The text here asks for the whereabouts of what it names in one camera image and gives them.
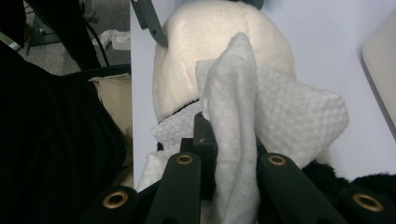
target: white plush toy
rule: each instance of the white plush toy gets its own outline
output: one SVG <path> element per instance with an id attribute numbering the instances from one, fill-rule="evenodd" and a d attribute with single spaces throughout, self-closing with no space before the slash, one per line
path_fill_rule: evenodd
<path id="1" fill-rule="evenodd" d="M 195 64 L 217 59 L 233 36 L 244 33 L 257 63 L 295 79 L 286 38 L 257 8 L 242 2 L 196 1 L 180 8 L 163 26 L 168 49 L 155 51 L 153 102 L 161 121 L 198 99 Z"/>

